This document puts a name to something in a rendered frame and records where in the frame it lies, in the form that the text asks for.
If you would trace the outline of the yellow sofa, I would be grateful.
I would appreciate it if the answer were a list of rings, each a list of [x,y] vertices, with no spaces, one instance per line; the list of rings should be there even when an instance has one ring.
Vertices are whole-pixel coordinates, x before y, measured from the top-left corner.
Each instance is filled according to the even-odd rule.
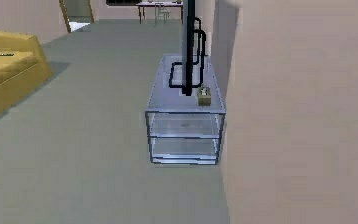
[[[35,35],[0,31],[0,115],[52,76]]]

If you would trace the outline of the black stand with looped tubes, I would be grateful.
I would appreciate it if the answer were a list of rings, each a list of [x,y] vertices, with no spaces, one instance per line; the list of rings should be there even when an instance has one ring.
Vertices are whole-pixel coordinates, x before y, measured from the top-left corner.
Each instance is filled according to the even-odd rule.
[[[179,88],[184,95],[191,96],[194,88],[203,86],[207,34],[202,29],[202,20],[196,16],[195,0],[185,0],[183,7],[182,60],[171,64],[169,87]],[[199,66],[199,82],[197,84],[193,83],[195,65]],[[180,84],[173,83],[176,66],[182,67],[182,82]]]

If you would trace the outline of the grey metal chair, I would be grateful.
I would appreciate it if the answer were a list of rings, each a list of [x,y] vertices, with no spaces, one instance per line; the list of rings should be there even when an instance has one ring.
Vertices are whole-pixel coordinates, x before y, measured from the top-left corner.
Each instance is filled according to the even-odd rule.
[[[156,3],[154,5],[154,21],[158,23],[159,20],[162,20],[164,23],[170,17],[170,11],[165,7],[163,3]]]

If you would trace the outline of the small olive brick box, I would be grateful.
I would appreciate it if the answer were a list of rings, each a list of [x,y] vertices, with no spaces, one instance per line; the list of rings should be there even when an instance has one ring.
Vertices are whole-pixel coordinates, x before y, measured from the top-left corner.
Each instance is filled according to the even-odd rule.
[[[200,87],[197,92],[197,99],[199,106],[211,105],[211,93],[209,87]]]

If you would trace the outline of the grey glass shelf table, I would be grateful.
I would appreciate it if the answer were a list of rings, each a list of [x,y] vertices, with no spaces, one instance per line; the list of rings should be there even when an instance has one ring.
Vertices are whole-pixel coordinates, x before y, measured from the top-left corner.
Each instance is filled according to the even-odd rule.
[[[197,89],[187,96],[171,82],[181,81],[181,68],[171,73],[178,54],[165,54],[151,90],[145,120],[150,161],[155,164],[215,165],[219,162],[226,109],[215,71],[204,59],[203,85],[210,89],[211,104],[200,106]]]

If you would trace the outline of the dark-legged dining table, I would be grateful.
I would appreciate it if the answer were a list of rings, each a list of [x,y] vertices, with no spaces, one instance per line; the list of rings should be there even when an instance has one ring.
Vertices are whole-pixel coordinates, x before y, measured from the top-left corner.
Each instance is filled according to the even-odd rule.
[[[146,8],[155,8],[156,6],[161,5],[167,8],[179,8],[180,9],[180,20],[183,20],[183,3],[177,2],[140,2],[137,4],[139,23],[142,23],[142,20],[146,18],[145,9]]]

